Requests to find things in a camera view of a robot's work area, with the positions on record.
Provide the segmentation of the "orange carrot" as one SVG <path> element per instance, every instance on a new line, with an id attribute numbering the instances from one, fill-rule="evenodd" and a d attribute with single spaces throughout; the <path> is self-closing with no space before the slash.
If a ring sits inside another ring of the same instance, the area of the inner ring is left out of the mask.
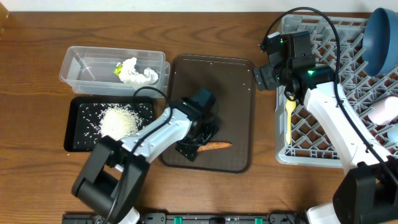
<path id="1" fill-rule="evenodd" d="M 215 150 L 215 149 L 224 149 L 231 147 L 232 144 L 230 142 L 208 142 L 207 144 L 200 146 L 197 151 L 198 152 L 203 152 L 203 151 L 210 151 L 210 150 Z"/>

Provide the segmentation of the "pale yellow plastic spoon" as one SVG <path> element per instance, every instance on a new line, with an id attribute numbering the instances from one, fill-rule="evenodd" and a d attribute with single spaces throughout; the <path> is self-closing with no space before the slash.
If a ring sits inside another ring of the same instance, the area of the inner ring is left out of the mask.
<path id="1" fill-rule="evenodd" d="M 285 104 L 285 110 L 287 112 L 287 130 L 285 135 L 285 140 L 287 144 L 290 144 L 292 141 L 292 113 L 296 109 L 296 101 L 295 100 L 287 100 Z"/>

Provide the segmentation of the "white tissue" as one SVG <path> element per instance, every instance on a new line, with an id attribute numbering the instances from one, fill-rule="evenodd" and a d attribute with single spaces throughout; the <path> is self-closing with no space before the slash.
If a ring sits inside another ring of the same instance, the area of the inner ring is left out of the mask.
<path id="1" fill-rule="evenodd" d="M 145 68 L 142 73 L 139 73 L 135 66 L 137 58 L 133 57 L 125 60 L 119 79 L 126 84 L 132 85 L 151 85 L 158 81 L 159 75 L 157 72 L 149 67 Z"/>

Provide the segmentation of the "yellow green snack wrapper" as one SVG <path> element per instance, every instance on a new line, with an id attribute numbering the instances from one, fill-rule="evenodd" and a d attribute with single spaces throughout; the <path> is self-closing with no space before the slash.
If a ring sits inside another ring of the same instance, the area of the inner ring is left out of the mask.
<path id="1" fill-rule="evenodd" d="M 122 70 L 123 65 L 121 63 L 118 63 L 113 71 L 113 73 L 117 76 L 120 76 L 121 70 Z"/>

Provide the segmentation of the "large dark blue bowl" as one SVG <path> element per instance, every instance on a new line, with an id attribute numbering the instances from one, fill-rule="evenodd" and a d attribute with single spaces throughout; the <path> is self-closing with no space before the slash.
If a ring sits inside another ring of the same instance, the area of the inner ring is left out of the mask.
<path id="1" fill-rule="evenodd" d="M 371 14 L 364 31 L 365 72 L 376 77 L 397 66 L 397 13 L 382 7 Z"/>

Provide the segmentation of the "pink cup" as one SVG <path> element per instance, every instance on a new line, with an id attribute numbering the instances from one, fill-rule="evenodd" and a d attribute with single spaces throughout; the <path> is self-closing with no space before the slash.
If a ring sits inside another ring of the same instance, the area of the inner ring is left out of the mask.
<path id="1" fill-rule="evenodd" d="M 370 121 L 377 125 L 386 125 L 397 117 L 397 97 L 389 96 L 371 105 L 368 114 Z"/>

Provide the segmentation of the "light blue cup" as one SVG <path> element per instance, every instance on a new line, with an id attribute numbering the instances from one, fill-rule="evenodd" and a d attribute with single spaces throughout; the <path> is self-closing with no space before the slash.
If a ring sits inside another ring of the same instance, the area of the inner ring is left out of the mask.
<path id="1" fill-rule="evenodd" d="M 390 142 L 398 143 L 398 124 L 393 124 L 387 130 L 387 138 Z"/>

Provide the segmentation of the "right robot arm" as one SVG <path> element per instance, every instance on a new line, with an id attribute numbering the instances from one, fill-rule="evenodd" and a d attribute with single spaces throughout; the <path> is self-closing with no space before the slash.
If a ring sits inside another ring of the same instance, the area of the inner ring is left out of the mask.
<path id="1" fill-rule="evenodd" d="M 329 66 L 266 64 L 254 69 L 259 90 L 283 85 L 320 123 L 345 177 L 330 203 L 307 210 L 309 223 L 384 223 L 397 219 L 397 159 L 366 129 L 343 98 Z"/>

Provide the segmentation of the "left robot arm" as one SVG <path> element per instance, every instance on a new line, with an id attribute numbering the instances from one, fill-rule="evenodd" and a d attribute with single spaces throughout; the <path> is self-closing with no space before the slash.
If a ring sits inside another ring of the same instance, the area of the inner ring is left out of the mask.
<path id="1" fill-rule="evenodd" d="M 92 208 L 103 223 L 137 223 L 134 205 L 150 164 L 171 145 L 187 159 L 217 133 L 216 100 L 182 98 L 148 126 L 128 137 L 103 137 L 72 186 L 72 194 Z"/>

